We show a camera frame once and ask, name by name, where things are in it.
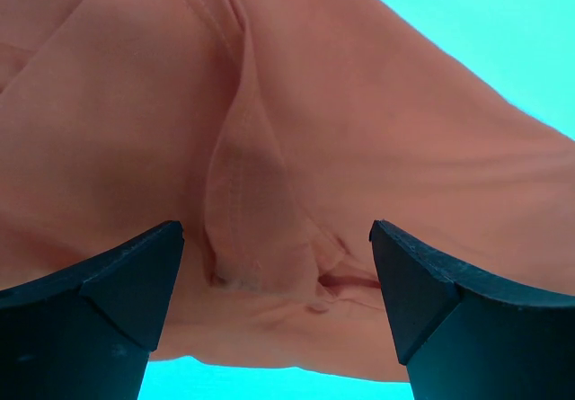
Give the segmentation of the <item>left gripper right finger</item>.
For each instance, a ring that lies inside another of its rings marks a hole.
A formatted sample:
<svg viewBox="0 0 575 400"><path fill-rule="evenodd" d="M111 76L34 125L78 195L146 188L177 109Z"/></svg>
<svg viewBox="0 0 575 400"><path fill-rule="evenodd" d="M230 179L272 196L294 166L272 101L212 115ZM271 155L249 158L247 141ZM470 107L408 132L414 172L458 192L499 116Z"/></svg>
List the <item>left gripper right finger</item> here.
<svg viewBox="0 0 575 400"><path fill-rule="evenodd" d="M574 397L572 296L504 279L384 220L369 239L415 398Z"/></svg>

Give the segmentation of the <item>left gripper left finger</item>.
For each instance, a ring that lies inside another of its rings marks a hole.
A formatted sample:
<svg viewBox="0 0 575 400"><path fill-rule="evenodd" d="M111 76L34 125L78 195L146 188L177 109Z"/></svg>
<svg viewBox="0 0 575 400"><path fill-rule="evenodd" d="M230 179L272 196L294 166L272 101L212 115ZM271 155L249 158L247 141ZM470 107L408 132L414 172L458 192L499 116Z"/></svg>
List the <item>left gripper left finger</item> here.
<svg viewBox="0 0 575 400"><path fill-rule="evenodd" d="M132 400L158 347L184 246L164 222L1 292L4 400Z"/></svg>

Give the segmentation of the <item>orange t shirt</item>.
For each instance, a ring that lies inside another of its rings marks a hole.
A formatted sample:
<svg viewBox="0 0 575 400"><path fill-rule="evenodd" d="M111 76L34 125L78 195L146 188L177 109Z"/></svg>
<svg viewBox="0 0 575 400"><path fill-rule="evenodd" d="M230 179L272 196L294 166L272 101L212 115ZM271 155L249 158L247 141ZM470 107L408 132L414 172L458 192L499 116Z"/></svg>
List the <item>orange t shirt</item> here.
<svg viewBox="0 0 575 400"><path fill-rule="evenodd" d="M378 0L1 0L1 285L178 220L155 360L404 381L385 219L574 291L574 144Z"/></svg>

